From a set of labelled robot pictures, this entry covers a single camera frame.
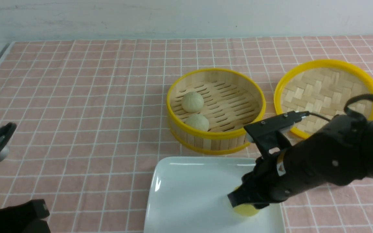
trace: pink checkered tablecloth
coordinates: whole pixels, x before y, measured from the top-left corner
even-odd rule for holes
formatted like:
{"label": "pink checkered tablecloth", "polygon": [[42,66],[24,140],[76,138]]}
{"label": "pink checkered tablecloth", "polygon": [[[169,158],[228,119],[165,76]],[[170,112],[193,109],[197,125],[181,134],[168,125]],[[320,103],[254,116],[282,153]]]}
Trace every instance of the pink checkered tablecloth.
{"label": "pink checkered tablecloth", "polygon": [[[0,62],[0,125],[18,129],[0,163],[0,208],[43,198],[52,232],[142,232],[157,162],[202,156],[169,132],[170,85],[199,68],[239,71],[264,91],[269,117],[281,77],[313,59],[373,77],[373,36],[13,43]],[[287,232],[373,233],[373,180],[318,187],[282,207]]]}

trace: yellow rim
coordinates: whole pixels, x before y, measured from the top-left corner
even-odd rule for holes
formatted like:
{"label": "yellow rim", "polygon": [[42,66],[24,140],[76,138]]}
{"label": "yellow rim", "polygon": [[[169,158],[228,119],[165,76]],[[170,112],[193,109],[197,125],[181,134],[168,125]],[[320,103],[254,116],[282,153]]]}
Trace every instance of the yellow rim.
{"label": "yellow rim", "polygon": [[256,121],[259,121],[263,118],[263,115],[266,111],[266,100],[265,100],[265,97],[264,97],[264,94],[261,90],[261,88],[253,81],[251,80],[250,78],[248,78],[247,76],[239,73],[239,72],[235,72],[235,71],[231,71],[231,70],[227,70],[227,69],[221,69],[221,68],[209,68],[209,69],[202,69],[202,70],[197,70],[197,71],[192,71],[192,72],[189,72],[188,74],[185,74],[183,75],[181,78],[179,78],[177,81],[175,81],[175,83],[172,84],[172,86],[170,87],[169,91],[168,91],[168,95],[166,97],[166,107],[167,107],[167,110],[168,110],[168,113],[170,115],[170,117],[173,119],[173,121],[175,122],[175,124],[181,128],[182,130],[186,131],[188,134],[191,134],[191,135],[194,135],[194,136],[199,136],[199,137],[203,137],[203,138],[206,138],[206,139],[210,139],[210,140],[214,140],[214,139],[218,139],[218,140],[222,140],[222,139],[230,139],[230,138],[234,138],[234,137],[238,137],[238,136],[241,136],[241,135],[244,135],[245,134],[245,130],[243,128],[240,128],[240,129],[237,129],[237,130],[234,130],[234,131],[229,131],[229,132],[204,132],[204,131],[199,131],[199,130],[196,130],[186,124],[184,124],[176,115],[175,113],[172,111],[171,109],[171,105],[170,105],[170,95],[171,95],[171,92],[173,90],[173,88],[184,78],[190,76],[190,75],[193,75],[195,73],[198,73],[198,72],[208,72],[208,71],[225,71],[225,72],[231,72],[231,73],[234,73],[235,75],[239,75],[241,76],[242,78],[245,78],[247,79],[248,81],[250,81],[251,84],[253,84],[257,90],[260,92],[260,95],[262,97],[262,109],[261,111],[259,112],[258,116],[254,119],[253,122],[256,122]]}
{"label": "yellow rim", "polygon": [[[282,114],[283,109],[281,109],[281,93],[283,92],[284,87],[287,85],[287,83],[294,78],[296,75],[300,74],[301,72],[314,69],[314,68],[335,68],[340,69],[346,72],[349,72],[355,76],[357,76],[361,81],[364,82],[364,84],[369,89],[370,93],[373,93],[373,79],[363,70],[356,67],[355,65],[352,65],[350,63],[344,62],[344,61],[338,61],[338,60],[316,60],[316,61],[310,61],[306,62],[302,65],[298,65],[287,74],[284,75],[284,77],[279,81],[277,84],[276,90],[274,91],[274,108],[276,109],[277,114]],[[373,105],[372,105],[372,111],[369,116],[369,120],[373,120]],[[304,139],[308,138],[310,134],[307,134],[301,130],[299,130],[296,127],[293,127],[290,130],[292,133],[296,134],[299,137],[302,137]]]}
{"label": "yellow rim", "polygon": [[175,134],[175,132],[172,130],[172,128],[170,126],[169,126],[169,130],[171,131],[171,133],[175,137],[175,139],[177,139],[179,141],[179,143],[181,143],[182,145],[184,145],[185,147],[187,147],[190,150],[193,150],[193,151],[199,152],[199,153],[203,153],[203,154],[206,154],[206,155],[228,155],[228,154],[232,154],[232,153],[235,153],[235,152],[239,152],[240,150],[243,150],[250,145],[250,142],[247,142],[247,143],[244,143],[244,145],[241,145],[239,147],[235,147],[234,149],[230,149],[230,150],[206,150],[206,149],[197,148],[195,146],[192,146],[192,145],[186,143],[177,134]]}

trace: white wall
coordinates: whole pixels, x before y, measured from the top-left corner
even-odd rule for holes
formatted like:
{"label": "white wall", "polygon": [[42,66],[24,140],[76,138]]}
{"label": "white wall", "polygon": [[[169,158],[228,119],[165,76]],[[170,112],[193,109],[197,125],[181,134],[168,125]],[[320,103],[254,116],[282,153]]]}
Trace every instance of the white wall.
{"label": "white wall", "polygon": [[0,41],[373,34],[370,0],[0,0]]}

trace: yellow bun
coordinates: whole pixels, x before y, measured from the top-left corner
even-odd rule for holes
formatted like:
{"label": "yellow bun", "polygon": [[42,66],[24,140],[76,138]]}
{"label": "yellow bun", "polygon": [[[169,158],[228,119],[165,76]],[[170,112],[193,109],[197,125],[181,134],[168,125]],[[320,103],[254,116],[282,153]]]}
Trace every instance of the yellow bun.
{"label": "yellow bun", "polygon": [[260,211],[259,209],[254,208],[254,206],[250,204],[238,205],[234,207],[233,210],[237,214],[240,214],[241,216],[244,216],[244,217],[254,216]]}

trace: steamed bun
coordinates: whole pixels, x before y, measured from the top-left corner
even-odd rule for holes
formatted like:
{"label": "steamed bun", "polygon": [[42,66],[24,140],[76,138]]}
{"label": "steamed bun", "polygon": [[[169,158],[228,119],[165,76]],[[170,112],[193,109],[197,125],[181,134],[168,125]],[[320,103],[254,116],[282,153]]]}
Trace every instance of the steamed bun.
{"label": "steamed bun", "polygon": [[186,119],[185,124],[205,132],[210,129],[210,122],[206,117],[204,117],[204,115],[201,114],[191,114]]}
{"label": "steamed bun", "polygon": [[196,92],[188,92],[181,100],[182,108],[187,112],[199,112],[204,106],[204,98]]}

